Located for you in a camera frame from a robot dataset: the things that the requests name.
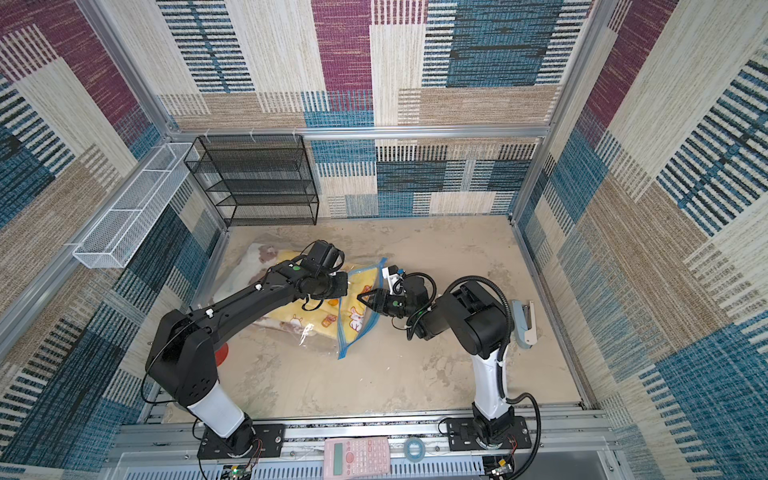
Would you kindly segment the yellow cartoon print blanket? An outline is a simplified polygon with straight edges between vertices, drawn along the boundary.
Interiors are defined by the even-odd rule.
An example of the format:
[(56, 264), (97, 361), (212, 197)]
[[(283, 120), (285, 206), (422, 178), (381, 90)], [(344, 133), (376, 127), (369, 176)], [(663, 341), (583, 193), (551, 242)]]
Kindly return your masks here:
[(285, 333), (300, 345), (323, 349), (339, 349), (350, 345), (373, 321), (373, 314), (357, 300), (361, 292), (380, 285), (379, 261), (346, 263), (341, 270), (348, 274), (348, 293), (338, 299), (296, 300), (256, 321), (260, 327)]

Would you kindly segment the clear vacuum bag blue zipper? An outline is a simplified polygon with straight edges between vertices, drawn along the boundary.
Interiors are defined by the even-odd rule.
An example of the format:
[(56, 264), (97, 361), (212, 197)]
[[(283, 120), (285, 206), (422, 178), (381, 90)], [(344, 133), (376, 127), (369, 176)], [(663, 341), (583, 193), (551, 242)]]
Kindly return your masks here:
[[(218, 281), (212, 300), (218, 302), (260, 279), (266, 270), (299, 255), (295, 249), (253, 243), (245, 255)], [(282, 340), (337, 356), (346, 356), (349, 347), (372, 330), (378, 315), (357, 299), (382, 285), (384, 257), (356, 256), (347, 259), (341, 270), (348, 274), (347, 294), (327, 300), (298, 300), (254, 322), (254, 326), (276, 333)]]

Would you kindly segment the white bear print blanket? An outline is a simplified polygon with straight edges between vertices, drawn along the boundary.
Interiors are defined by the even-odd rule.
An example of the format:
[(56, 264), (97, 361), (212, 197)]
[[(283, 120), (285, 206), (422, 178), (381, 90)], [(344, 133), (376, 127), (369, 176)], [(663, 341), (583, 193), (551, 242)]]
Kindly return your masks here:
[(252, 243), (234, 265), (226, 267), (215, 281), (211, 299), (221, 301), (251, 285), (278, 262), (279, 254), (280, 250), (272, 245)]

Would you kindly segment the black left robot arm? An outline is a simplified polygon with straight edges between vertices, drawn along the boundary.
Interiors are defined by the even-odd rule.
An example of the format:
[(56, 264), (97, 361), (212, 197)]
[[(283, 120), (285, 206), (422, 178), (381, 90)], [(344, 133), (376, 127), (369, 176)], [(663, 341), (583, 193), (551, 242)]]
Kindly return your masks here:
[(269, 267), (253, 284), (207, 307), (174, 309), (158, 325), (146, 374), (172, 400), (192, 413), (231, 457), (255, 446), (252, 420), (221, 386), (215, 353), (232, 337), (270, 312), (302, 300), (344, 297), (348, 274), (344, 252), (317, 240), (308, 251)]

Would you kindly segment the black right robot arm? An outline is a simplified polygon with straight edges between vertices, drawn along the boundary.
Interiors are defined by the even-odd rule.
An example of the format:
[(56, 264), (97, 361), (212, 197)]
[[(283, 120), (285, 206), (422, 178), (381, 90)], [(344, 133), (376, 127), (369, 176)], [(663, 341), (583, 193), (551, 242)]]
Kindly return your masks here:
[(431, 340), (449, 330), (470, 355), (475, 380), (472, 429), (482, 448), (512, 438), (514, 405), (507, 395), (506, 356), (515, 329), (512, 303), (493, 281), (467, 275), (440, 292), (426, 273), (388, 270), (387, 285), (357, 299), (374, 312), (405, 321), (406, 338)]

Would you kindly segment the grey blue stapler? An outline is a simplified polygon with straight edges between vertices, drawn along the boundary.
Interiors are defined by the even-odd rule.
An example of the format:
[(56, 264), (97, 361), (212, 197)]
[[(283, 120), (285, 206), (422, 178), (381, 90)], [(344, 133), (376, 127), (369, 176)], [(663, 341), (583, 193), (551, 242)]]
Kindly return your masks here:
[(518, 346), (521, 349), (532, 348), (538, 342), (534, 303), (513, 300), (512, 318)]

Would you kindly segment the red pencil cup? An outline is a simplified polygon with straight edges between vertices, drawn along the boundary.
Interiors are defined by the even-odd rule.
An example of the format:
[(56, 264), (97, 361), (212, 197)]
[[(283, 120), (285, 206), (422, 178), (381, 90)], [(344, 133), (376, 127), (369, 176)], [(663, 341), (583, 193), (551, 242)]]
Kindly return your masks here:
[(216, 367), (220, 367), (226, 361), (226, 359), (229, 356), (229, 351), (230, 351), (230, 348), (227, 343), (224, 343), (220, 348), (218, 348), (215, 351), (214, 357), (215, 357)]

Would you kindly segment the pink calculator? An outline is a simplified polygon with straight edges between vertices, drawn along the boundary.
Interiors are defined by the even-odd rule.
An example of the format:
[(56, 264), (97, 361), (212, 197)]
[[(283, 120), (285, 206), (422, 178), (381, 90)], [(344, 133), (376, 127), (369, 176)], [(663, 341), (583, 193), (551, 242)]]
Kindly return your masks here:
[(387, 475), (391, 468), (386, 437), (332, 438), (324, 442), (325, 479)]

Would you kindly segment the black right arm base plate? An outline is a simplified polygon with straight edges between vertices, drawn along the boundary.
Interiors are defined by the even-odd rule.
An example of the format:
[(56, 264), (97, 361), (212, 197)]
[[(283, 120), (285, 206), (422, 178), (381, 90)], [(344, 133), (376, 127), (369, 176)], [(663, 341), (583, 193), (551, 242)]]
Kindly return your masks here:
[(448, 417), (438, 430), (448, 440), (451, 451), (530, 449), (531, 430), (521, 416), (487, 423), (477, 418)]

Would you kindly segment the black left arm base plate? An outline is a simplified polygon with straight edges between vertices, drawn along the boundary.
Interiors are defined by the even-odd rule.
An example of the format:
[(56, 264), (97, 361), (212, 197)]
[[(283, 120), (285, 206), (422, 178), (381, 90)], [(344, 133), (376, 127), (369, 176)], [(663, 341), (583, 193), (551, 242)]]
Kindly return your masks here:
[(239, 427), (230, 437), (219, 437), (205, 427), (197, 458), (200, 460), (226, 460), (244, 458), (277, 458), (285, 438), (285, 424), (255, 424)]

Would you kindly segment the white mesh wall basket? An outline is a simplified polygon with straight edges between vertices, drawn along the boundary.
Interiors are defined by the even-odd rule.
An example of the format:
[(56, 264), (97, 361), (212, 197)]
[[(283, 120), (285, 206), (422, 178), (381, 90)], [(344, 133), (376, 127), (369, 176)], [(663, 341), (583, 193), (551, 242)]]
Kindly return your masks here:
[(154, 153), (98, 222), (73, 257), (88, 269), (126, 267), (188, 176), (190, 143), (167, 143)]

